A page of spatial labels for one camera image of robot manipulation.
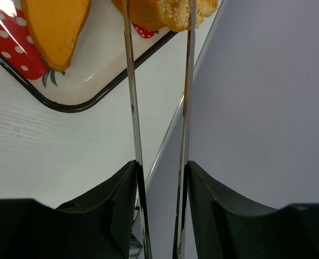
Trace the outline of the tall orange fake muffin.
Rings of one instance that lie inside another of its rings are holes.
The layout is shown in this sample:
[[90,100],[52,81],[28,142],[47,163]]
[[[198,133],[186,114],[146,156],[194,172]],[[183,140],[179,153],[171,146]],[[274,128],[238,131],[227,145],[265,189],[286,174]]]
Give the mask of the tall orange fake muffin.
[[[219,7],[218,0],[197,0],[196,27],[212,16]],[[189,1],[134,0],[130,1],[130,20],[133,24],[157,31],[168,27],[174,32],[190,30]]]

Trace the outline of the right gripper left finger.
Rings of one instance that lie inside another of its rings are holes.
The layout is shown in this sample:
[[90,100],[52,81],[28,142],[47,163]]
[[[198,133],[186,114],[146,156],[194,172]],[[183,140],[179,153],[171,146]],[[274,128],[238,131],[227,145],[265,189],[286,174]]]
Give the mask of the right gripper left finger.
[[127,162],[112,177],[58,207],[56,258],[128,258],[135,210],[138,164]]

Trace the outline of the long orange fake baguette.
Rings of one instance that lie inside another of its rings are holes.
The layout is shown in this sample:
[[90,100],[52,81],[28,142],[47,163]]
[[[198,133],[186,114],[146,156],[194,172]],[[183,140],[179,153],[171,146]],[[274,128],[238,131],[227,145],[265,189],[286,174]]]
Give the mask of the long orange fake baguette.
[[20,1],[36,48],[48,66],[65,71],[91,9],[91,1]]

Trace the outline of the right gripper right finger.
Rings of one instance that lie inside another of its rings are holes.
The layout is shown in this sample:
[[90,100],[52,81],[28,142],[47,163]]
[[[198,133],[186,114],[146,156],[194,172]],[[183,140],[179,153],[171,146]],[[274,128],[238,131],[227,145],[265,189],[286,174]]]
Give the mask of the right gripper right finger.
[[239,194],[194,161],[188,169],[198,258],[283,258],[279,209]]

